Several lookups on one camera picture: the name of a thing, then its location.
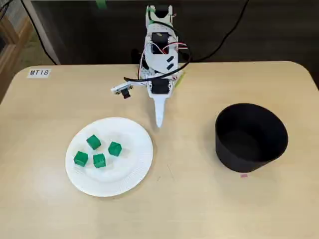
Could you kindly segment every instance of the power cord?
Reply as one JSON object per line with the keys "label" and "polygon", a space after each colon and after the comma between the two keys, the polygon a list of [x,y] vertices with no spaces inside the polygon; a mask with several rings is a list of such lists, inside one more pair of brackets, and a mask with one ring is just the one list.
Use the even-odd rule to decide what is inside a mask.
{"label": "power cord", "polygon": [[2,10],[3,10],[2,15],[0,16],[0,21],[4,18],[4,15],[6,14],[6,11],[8,10],[8,8],[9,8],[9,6],[10,6],[10,3],[11,3],[12,1],[13,1],[13,0],[7,1],[7,2],[0,8],[0,12],[2,12]]}
{"label": "power cord", "polygon": [[56,62],[53,60],[53,58],[52,58],[52,57],[49,55],[49,53],[46,51],[46,49],[45,49],[45,47],[44,47],[44,44],[43,44],[43,42],[42,42],[42,39],[41,39],[41,37],[40,37],[40,34],[39,34],[38,30],[36,29],[35,24],[34,24],[34,21],[32,20],[32,17],[31,17],[31,15],[30,15],[29,11],[27,10],[27,8],[26,8],[26,6],[25,6],[23,0],[20,0],[20,1],[21,1],[21,3],[22,3],[22,6],[23,6],[24,10],[26,11],[26,13],[27,13],[28,16],[29,16],[29,19],[30,19],[30,21],[31,21],[31,23],[32,23],[32,25],[33,25],[33,28],[34,28],[36,34],[38,35],[38,38],[39,38],[39,41],[40,41],[40,43],[41,43],[41,46],[42,46],[42,49],[43,49],[44,53],[45,53],[45,54],[47,55],[47,57],[53,62],[54,65],[57,65]]}
{"label": "power cord", "polygon": [[210,53],[209,55],[207,56],[204,56],[202,58],[199,58],[197,60],[193,60],[193,62],[201,62],[201,61],[204,61],[204,60],[207,60],[208,58],[212,57],[213,55],[215,55],[219,49],[223,46],[223,44],[225,43],[226,39],[236,30],[236,28],[238,27],[241,19],[243,18],[244,16],[244,13],[246,11],[246,8],[247,8],[247,5],[249,3],[250,0],[246,0],[241,12],[240,12],[240,15],[235,23],[235,25],[230,29],[230,31],[224,36],[224,38],[221,40],[220,44],[218,45],[218,47],[212,52]]}

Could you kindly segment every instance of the dark background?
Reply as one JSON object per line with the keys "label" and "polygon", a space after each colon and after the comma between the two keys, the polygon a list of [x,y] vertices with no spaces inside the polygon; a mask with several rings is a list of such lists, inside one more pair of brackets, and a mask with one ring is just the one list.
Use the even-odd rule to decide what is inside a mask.
{"label": "dark background", "polygon": [[[132,63],[143,50],[146,5],[169,3],[194,58],[211,52],[245,0],[33,1],[61,64]],[[209,61],[295,61],[319,86],[319,0],[250,0],[237,30]]]}

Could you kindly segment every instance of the black cable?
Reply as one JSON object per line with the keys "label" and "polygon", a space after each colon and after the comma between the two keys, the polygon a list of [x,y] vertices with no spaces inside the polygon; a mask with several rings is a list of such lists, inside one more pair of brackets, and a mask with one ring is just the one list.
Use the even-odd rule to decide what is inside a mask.
{"label": "black cable", "polygon": [[12,2],[13,0],[9,0],[7,1],[1,8],[0,8],[0,12],[2,12],[2,10],[4,9],[2,15],[0,16],[0,21],[4,18],[4,15],[6,14],[6,11],[8,10],[9,6],[10,6],[10,3]]}
{"label": "black cable", "polygon": [[245,10],[247,8],[247,5],[249,3],[250,0],[246,0],[241,12],[240,12],[240,15],[235,23],[235,25],[232,27],[232,29],[224,36],[224,38],[221,40],[220,44],[218,45],[218,47],[212,52],[210,53],[209,55],[205,56],[205,57],[202,57],[202,58],[199,58],[197,60],[193,60],[193,62],[201,62],[201,61],[204,61],[204,60],[207,60],[208,58],[212,57],[213,55],[215,55],[218,50],[223,46],[224,42],[226,41],[226,39],[236,30],[236,28],[238,27],[241,19],[243,18],[244,16],[244,13],[245,13]]}
{"label": "black cable", "polygon": [[25,10],[26,13],[28,14],[30,21],[32,22],[32,25],[33,25],[33,28],[34,28],[36,34],[38,35],[38,38],[39,38],[39,41],[40,41],[40,43],[41,43],[41,46],[42,46],[42,49],[43,49],[44,53],[45,53],[45,54],[47,55],[47,57],[53,62],[54,65],[57,65],[56,62],[53,60],[53,58],[52,58],[52,57],[49,55],[49,53],[46,51],[46,49],[45,49],[45,47],[44,47],[44,44],[43,44],[43,42],[42,42],[42,39],[41,39],[41,37],[40,37],[40,34],[39,34],[38,30],[36,29],[36,26],[35,26],[35,24],[34,24],[34,21],[32,20],[32,17],[31,17],[31,15],[30,15],[29,11],[26,9],[26,6],[25,6],[23,0],[21,0],[21,3],[22,3],[22,6],[23,6],[24,10]]}
{"label": "black cable", "polygon": [[[166,23],[163,23],[163,22],[160,22],[160,21],[153,21],[152,18],[151,18],[151,11],[149,10],[149,20],[152,21],[153,23],[157,23],[157,24],[160,24],[160,25],[163,25],[163,26],[166,26],[170,29],[172,29],[176,36],[181,37],[181,33],[179,31],[177,31],[174,27],[172,27],[171,25],[168,25]],[[192,52],[189,48],[189,46],[187,45],[187,48],[188,48],[188,52],[189,52],[189,57],[188,57],[188,60],[186,61],[186,63],[184,65],[182,65],[181,67],[177,68],[176,70],[173,70],[171,72],[168,72],[166,74],[163,74],[161,76],[157,76],[157,77],[152,77],[152,78],[147,78],[147,79],[143,79],[143,80],[139,80],[139,79],[131,79],[131,78],[127,78],[127,77],[124,77],[124,80],[126,81],[132,81],[132,82],[146,82],[146,81],[153,81],[153,80],[159,80],[159,79],[163,79],[167,76],[171,76],[173,74],[175,74],[176,72],[179,72],[181,71],[182,69],[184,69],[192,60]]]}

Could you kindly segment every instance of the red wire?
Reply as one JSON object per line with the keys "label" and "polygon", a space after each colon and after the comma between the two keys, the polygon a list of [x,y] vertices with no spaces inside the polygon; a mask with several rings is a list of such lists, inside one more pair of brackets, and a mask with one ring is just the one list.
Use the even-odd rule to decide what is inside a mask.
{"label": "red wire", "polygon": [[167,46],[165,46],[164,48],[167,48],[168,46],[170,46],[170,45],[172,45],[172,44],[178,44],[178,45],[184,45],[184,46],[186,46],[186,44],[185,43],[183,43],[183,42],[179,42],[179,41],[175,41],[175,42],[171,42],[171,43],[169,43]]}

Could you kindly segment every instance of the floor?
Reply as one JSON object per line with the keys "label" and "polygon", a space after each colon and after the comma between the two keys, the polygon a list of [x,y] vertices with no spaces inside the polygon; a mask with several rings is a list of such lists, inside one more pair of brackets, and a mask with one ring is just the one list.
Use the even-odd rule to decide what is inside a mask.
{"label": "floor", "polygon": [[28,66],[52,65],[52,61],[46,56],[35,31],[32,32],[24,46],[15,66],[14,75]]}

